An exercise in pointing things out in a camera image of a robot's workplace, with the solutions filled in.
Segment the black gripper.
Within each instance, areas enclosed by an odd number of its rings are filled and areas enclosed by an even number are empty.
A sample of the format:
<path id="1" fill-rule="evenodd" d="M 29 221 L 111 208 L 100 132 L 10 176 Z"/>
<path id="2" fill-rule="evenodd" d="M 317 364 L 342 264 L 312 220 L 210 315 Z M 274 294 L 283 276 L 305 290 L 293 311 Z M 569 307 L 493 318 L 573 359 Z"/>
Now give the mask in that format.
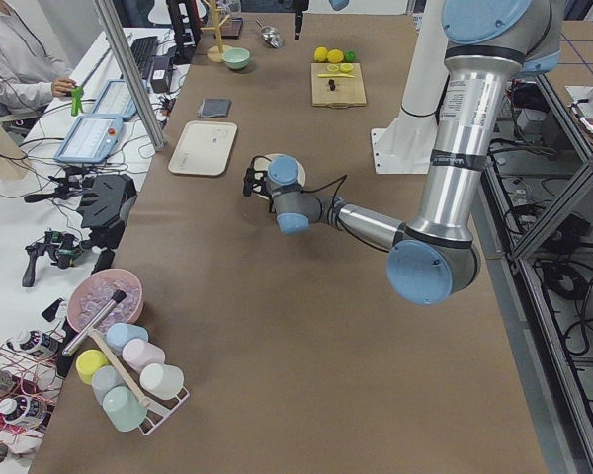
<path id="1" fill-rule="evenodd" d="M 254 174 L 254 194 L 268 202 L 269 213 L 276 212 L 266 172 L 256 172 Z"/>

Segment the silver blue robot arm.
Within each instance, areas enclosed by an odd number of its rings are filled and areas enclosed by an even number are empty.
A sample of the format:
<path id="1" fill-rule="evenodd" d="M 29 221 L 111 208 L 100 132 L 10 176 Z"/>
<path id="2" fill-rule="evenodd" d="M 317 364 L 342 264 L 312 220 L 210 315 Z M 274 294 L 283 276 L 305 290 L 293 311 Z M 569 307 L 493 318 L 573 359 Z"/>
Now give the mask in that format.
<path id="1" fill-rule="evenodd" d="M 485 167 L 505 83 L 544 74 L 559 58 L 561 1 L 447 1 L 441 30 L 447 39 L 446 88 L 418 215 L 409 222 L 307 190 L 299 162 L 270 159 L 249 167 L 243 192 L 265 197 L 280 230 L 294 235 L 326 222 L 388 251 L 386 274 L 394 290 L 420 305 L 438 304 L 470 286 L 479 255 L 467 227 Z"/>

